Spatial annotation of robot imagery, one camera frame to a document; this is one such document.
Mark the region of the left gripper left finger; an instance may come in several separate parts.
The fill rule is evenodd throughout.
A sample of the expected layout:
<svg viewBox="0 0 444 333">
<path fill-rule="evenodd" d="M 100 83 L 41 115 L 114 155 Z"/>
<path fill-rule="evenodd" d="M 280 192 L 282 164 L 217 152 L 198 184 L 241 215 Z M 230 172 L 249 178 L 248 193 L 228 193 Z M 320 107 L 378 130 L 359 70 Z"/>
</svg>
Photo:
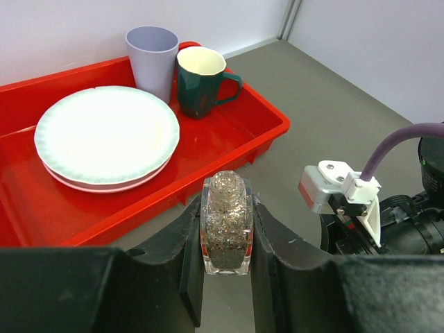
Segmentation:
<svg viewBox="0 0 444 333">
<path fill-rule="evenodd" d="M 193 332 L 204 268 L 200 198 L 129 250 L 1 249 L 2 332 Z"/>
</svg>

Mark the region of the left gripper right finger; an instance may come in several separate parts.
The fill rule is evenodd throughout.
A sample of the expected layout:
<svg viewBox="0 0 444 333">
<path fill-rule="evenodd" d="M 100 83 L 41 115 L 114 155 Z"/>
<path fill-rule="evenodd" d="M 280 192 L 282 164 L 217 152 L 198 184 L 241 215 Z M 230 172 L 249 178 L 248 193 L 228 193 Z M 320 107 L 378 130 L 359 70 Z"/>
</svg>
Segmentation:
<svg viewBox="0 0 444 333">
<path fill-rule="evenodd" d="M 257 332 L 442 332 L 443 258 L 333 256 L 254 202 Z"/>
</svg>

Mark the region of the glitter nail polish bottle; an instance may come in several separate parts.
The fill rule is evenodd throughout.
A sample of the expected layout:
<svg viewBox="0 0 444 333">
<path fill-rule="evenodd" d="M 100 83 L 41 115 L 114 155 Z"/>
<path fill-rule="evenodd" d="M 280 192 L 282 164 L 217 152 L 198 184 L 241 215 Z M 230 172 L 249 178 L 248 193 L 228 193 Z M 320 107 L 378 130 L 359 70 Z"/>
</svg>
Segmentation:
<svg viewBox="0 0 444 333">
<path fill-rule="evenodd" d="M 200 246 L 206 273 L 248 274 L 253 226 L 250 182 L 234 171 L 207 178 L 200 202 Z"/>
</svg>

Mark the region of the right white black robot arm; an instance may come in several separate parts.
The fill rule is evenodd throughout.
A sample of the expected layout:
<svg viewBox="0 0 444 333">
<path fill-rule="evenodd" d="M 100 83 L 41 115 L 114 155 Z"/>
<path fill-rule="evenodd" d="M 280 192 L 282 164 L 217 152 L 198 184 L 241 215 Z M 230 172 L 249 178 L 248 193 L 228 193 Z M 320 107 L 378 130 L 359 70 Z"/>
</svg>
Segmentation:
<svg viewBox="0 0 444 333">
<path fill-rule="evenodd" d="M 424 191 L 382 200 L 381 246 L 366 234 L 358 220 L 323 214 L 321 250 L 332 255 L 443 254 L 443 140 L 423 137 L 418 143 Z"/>
</svg>

